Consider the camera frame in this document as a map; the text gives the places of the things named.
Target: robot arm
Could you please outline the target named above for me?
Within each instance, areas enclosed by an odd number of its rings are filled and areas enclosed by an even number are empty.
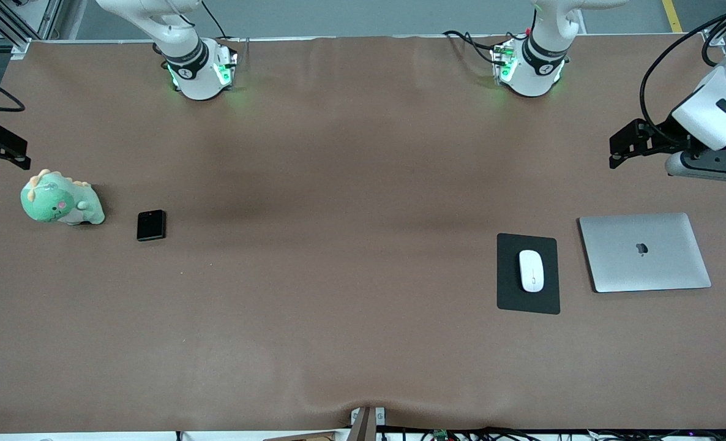
[[[167,60],[176,89],[192,100],[208,100],[232,86],[237,54],[201,39],[182,14],[201,0],[97,0],[99,6],[133,23],[151,37]]]
[[[726,15],[719,18],[726,20]],[[726,181],[726,58],[665,122],[652,125],[636,119],[610,137],[610,168],[655,153],[671,154],[665,162],[671,176]]]
[[[492,51],[497,80],[520,95],[539,97],[550,90],[580,29],[581,9],[609,9],[628,0],[531,0],[534,27],[527,37],[512,39]]]

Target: yellow floor line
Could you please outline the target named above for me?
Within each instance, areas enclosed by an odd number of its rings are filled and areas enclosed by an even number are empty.
[[[673,0],[662,0],[662,6],[665,8],[665,14],[668,16],[670,30],[673,32],[684,32],[681,30],[681,23],[679,23],[676,8],[673,7]]]

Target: apple logo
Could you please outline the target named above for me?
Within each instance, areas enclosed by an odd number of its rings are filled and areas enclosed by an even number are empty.
[[[635,248],[638,249],[638,253],[640,253],[641,257],[645,256],[646,253],[649,252],[649,247],[646,246],[645,243],[635,243]]]

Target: green dinosaur plush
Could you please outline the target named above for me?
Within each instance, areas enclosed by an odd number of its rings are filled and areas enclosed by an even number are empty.
[[[28,217],[39,222],[82,222],[101,224],[105,213],[97,193],[87,182],[72,181],[61,173],[42,170],[21,191],[21,203]]]

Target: brown cloth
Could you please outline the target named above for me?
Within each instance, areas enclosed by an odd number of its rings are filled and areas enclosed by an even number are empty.
[[[234,45],[237,87],[207,102],[150,45],[33,44],[3,81],[27,112],[0,115],[34,161],[0,161],[0,432],[329,429],[361,404],[726,428],[726,183],[607,166],[675,38],[579,37],[535,99],[458,39]],[[699,45],[655,73],[656,120]],[[105,223],[30,220],[41,168],[94,185]],[[167,238],[139,243],[150,209]],[[593,293],[576,218],[659,212],[688,213],[713,287]],[[556,238],[561,314],[496,307],[500,232]]]

